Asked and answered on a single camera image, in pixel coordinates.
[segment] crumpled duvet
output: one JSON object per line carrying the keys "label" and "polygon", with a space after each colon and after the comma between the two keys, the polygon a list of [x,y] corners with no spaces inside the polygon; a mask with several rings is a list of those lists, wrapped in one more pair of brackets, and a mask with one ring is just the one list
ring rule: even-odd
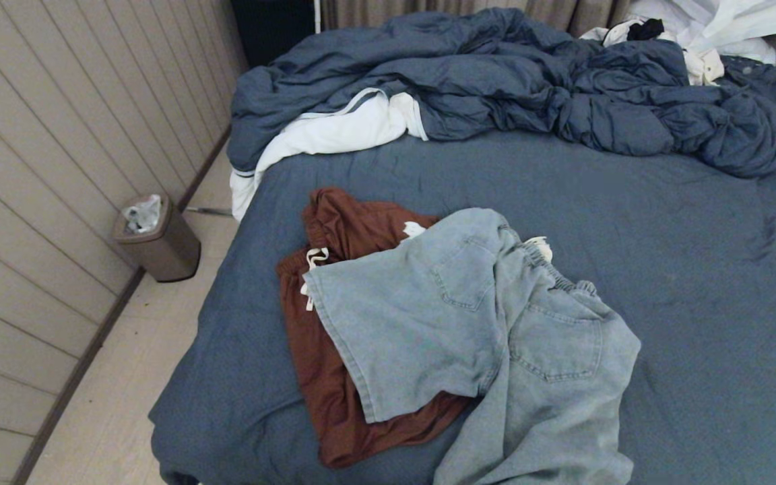
{"label": "crumpled duvet", "polygon": [[774,102],[735,86],[688,86],[673,42],[602,47],[517,9],[413,13],[308,37],[238,80],[233,167],[252,172],[287,123],[372,87],[412,95],[431,140],[523,129],[629,156],[692,154],[739,177],[776,169]]}

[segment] back pocket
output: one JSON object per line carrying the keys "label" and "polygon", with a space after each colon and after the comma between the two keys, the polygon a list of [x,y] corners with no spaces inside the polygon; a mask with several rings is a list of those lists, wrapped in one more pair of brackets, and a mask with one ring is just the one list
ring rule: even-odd
{"label": "back pocket", "polygon": [[600,364],[601,322],[571,319],[539,306],[511,328],[511,360],[548,383],[591,379]]}
{"label": "back pocket", "polygon": [[453,254],[430,268],[441,298],[447,304],[477,311],[493,287],[496,257],[474,239],[464,239]]}

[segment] pile of clothes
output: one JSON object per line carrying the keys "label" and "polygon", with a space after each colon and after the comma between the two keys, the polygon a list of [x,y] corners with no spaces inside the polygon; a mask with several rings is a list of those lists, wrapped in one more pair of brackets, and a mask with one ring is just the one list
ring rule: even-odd
{"label": "pile of clothes", "polygon": [[311,193],[309,245],[277,266],[320,442],[346,467],[435,438],[434,483],[627,483],[618,409],[640,341],[591,282],[491,209],[441,221],[338,188]]}

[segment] floor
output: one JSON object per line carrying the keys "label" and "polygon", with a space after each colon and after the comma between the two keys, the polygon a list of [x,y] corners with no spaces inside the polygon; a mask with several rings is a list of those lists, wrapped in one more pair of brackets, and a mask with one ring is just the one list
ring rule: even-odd
{"label": "floor", "polygon": [[[229,206],[226,147],[191,205]],[[159,284],[146,275],[79,384],[29,485],[161,485],[146,415],[197,334],[197,314],[235,235],[233,218],[185,212],[203,243],[196,276]]]}

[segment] white clothing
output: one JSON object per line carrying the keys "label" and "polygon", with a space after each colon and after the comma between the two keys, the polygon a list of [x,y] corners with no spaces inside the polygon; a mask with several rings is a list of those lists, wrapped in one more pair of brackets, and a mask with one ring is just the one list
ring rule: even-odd
{"label": "white clothing", "polygon": [[661,19],[686,49],[776,64],[761,39],[776,34],[776,0],[634,0],[628,12]]}
{"label": "white clothing", "polygon": [[[640,18],[637,15],[629,15],[628,20],[615,25],[613,28],[609,28],[609,30],[603,27],[595,27],[582,34],[580,39],[598,40],[604,47],[609,47],[628,40],[628,32],[631,30],[631,25],[644,24],[646,20],[646,18]],[[680,43],[675,34],[668,30],[666,21],[664,21],[663,27],[664,31],[656,37],[657,39]],[[723,62],[720,61],[717,50],[697,51],[682,46],[682,53],[684,55],[684,65],[687,66],[687,80],[690,81],[691,86],[716,86],[714,80],[723,76]]]}
{"label": "white clothing", "polygon": [[406,132],[427,140],[418,101],[405,92],[388,99],[383,91],[367,88],[336,113],[304,113],[268,143],[255,171],[233,169],[229,176],[233,216],[241,221],[265,170],[288,156],[366,150],[397,140]]}

